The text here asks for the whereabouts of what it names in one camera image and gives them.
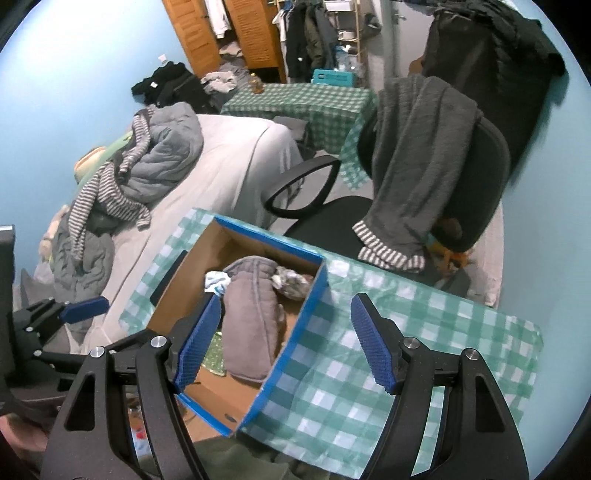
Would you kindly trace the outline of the grey fleece mitten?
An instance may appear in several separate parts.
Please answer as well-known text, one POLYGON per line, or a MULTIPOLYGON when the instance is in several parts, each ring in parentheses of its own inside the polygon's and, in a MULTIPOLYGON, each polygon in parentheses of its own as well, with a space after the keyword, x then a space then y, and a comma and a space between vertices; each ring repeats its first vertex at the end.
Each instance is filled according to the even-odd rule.
POLYGON ((277 263, 246 256, 224 269, 231 281, 222 297, 222 348, 226 371, 236 379, 260 384, 280 351, 286 323, 270 277, 277 263))

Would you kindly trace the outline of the white cloth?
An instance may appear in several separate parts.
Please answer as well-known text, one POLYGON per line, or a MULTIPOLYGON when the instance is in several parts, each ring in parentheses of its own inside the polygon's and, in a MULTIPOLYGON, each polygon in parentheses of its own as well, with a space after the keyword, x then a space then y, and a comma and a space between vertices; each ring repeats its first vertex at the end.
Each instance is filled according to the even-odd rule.
POLYGON ((204 292, 222 297, 230 284, 228 273, 223 271, 208 271, 204 275, 204 292))

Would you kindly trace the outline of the patterned cloth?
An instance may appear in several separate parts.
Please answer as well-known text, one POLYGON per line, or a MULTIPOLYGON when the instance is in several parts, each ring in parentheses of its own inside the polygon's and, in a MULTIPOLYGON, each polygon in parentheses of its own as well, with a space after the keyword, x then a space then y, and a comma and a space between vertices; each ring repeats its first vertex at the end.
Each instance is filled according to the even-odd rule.
POLYGON ((311 291, 315 277, 310 274, 300 274, 290 268, 277 266, 270 277, 271 285, 276 292, 294 301, 302 301, 311 291))

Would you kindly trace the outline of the green sparkly cloth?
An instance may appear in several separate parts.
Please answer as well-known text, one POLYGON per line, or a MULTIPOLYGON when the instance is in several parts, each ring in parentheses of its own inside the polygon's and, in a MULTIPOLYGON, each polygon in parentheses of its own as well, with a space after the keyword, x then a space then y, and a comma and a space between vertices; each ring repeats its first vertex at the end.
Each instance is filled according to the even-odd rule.
POLYGON ((226 375, 226 369, 223 360, 221 330, 217 330, 214 333, 211 343, 209 343, 204 355, 204 360, 201 362, 201 367, 218 377, 224 377, 226 375))

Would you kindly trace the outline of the blue cardboard box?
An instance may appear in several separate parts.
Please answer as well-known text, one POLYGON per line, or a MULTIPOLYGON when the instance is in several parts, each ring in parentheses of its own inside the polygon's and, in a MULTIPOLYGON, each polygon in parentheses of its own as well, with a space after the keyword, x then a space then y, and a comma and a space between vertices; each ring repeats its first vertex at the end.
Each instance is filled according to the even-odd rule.
POLYGON ((163 290, 147 324, 160 335, 197 314, 197 333, 173 366, 182 402, 230 436, 270 399, 328 283, 325 258, 214 216, 163 290))

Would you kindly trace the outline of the orange toy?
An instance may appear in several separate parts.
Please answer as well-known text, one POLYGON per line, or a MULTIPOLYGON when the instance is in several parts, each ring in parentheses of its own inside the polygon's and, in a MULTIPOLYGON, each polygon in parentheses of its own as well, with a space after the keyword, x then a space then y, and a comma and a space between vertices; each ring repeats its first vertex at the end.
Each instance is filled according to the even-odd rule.
POLYGON ((428 258, 433 260, 436 268, 445 278, 449 278, 471 262, 474 249, 457 252, 444 246, 433 234, 427 243, 428 258))

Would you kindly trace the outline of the black office chair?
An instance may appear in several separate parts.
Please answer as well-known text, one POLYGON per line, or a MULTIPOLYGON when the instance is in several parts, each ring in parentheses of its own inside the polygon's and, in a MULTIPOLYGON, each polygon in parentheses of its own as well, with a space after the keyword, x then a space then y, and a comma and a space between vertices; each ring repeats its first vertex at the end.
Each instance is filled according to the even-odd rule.
POLYGON ((372 199, 329 201, 341 162, 325 155, 280 174, 263 189, 263 207, 294 220, 290 238, 466 296, 468 274, 441 273, 427 243, 464 253, 487 228, 510 173, 501 131, 462 113, 425 126, 416 115, 376 119, 363 129, 358 152, 372 199))

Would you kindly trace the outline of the striped grey garment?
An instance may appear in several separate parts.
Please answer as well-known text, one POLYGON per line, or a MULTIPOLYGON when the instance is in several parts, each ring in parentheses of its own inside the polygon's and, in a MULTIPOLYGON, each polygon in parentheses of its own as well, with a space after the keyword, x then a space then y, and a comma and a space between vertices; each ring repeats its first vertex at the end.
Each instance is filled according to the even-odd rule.
POLYGON ((154 113, 155 107, 150 105, 134 115, 130 142, 96 170, 75 198, 68 218, 71 256, 75 263, 83 261, 87 221, 95 203, 107 215, 120 221, 134 222, 138 229, 149 226, 151 215, 148 208, 128 198, 121 185, 129 178, 132 167, 148 152, 151 142, 149 122, 154 113))

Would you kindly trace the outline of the bed with white sheet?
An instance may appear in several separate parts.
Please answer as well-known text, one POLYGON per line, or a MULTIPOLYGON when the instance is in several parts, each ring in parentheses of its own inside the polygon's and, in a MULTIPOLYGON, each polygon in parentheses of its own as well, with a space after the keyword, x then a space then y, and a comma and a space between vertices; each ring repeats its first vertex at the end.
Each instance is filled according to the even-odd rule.
POLYGON ((114 265, 102 292, 110 304, 108 312, 61 327, 45 350, 85 354, 94 346, 123 338, 133 322, 147 322, 152 307, 140 302, 152 294, 176 258, 181 241, 196 239, 183 231, 183 221, 193 209, 262 228, 273 224, 260 193, 303 161, 290 130, 263 118, 201 115, 198 121, 204 149, 190 174, 152 208, 149 229, 130 227, 114 237, 114 265))

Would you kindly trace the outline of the grey quilted blanket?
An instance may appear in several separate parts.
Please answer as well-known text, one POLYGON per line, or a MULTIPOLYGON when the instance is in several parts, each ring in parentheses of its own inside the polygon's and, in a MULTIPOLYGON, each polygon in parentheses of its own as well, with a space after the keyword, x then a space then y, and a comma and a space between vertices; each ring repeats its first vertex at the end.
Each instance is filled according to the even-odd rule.
MULTIPOLYGON (((132 167, 129 178, 122 182, 121 190, 130 199, 144 204, 151 215, 151 208, 174 190, 190 174, 204 149, 201 126, 190 105, 179 102, 158 108, 150 119, 151 142, 148 152, 132 167)), ((90 176, 81 182, 77 197, 84 183, 116 151, 126 147, 132 132, 98 162, 90 176)), ((87 233, 83 261, 77 264, 71 256, 68 230, 68 212, 60 219, 52 241, 50 265, 53 274, 55 298, 59 301, 77 302, 98 296, 104 290, 115 261, 113 235, 125 226, 139 231, 134 222, 124 222, 109 215, 95 203, 87 221, 87 233)))

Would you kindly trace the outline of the far green checkered table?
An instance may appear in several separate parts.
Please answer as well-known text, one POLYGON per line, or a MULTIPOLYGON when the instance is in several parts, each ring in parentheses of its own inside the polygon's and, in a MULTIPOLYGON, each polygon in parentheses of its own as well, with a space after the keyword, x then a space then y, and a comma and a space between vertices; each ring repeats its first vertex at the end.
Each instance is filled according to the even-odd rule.
POLYGON ((358 154, 363 126, 377 109, 377 95, 367 88, 294 83, 266 84, 262 93, 245 88, 221 113, 236 117, 273 119, 276 116, 308 123, 308 142, 317 150, 338 156, 342 182, 355 191, 369 181, 358 154))

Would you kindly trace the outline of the black clothes pile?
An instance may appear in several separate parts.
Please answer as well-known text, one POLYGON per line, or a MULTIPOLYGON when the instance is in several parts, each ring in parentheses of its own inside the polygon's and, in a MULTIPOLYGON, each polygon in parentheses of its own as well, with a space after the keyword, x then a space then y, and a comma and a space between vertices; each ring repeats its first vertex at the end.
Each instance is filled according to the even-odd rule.
POLYGON ((185 102, 197 114, 218 114, 211 95, 200 79, 182 62, 167 61, 153 73, 131 87, 131 94, 144 105, 158 108, 185 102))

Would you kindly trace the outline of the teal box on table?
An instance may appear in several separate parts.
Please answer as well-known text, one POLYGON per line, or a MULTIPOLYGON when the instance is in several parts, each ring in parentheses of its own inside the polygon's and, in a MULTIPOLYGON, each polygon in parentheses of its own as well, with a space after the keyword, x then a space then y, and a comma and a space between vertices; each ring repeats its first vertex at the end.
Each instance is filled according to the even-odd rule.
POLYGON ((315 69, 311 83, 339 87, 355 87, 356 76, 353 72, 349 71, 315 69))

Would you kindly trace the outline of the black jacket on chair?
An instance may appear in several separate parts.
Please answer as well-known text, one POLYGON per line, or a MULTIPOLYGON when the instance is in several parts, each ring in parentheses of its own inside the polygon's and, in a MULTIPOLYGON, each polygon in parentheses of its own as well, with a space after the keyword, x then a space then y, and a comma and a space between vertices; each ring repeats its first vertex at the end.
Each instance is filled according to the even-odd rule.
POLYGON ((433 12, 422 74, 474 100, 503 134, 515 171, 564 59, 541 22, 501 1, 446 1, 433 12))

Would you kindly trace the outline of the wooden louvered closet door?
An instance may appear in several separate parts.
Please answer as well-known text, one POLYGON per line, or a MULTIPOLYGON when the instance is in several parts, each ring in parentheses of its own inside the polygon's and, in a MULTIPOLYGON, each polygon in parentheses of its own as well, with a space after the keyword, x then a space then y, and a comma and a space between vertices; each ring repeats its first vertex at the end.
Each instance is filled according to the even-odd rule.
POLYGON ((197 76, 218 70, 233 47, 245 68, 263 81, 287 81, 280 34, 273 25, 276 1, 163 0, 162 4, 197 76))

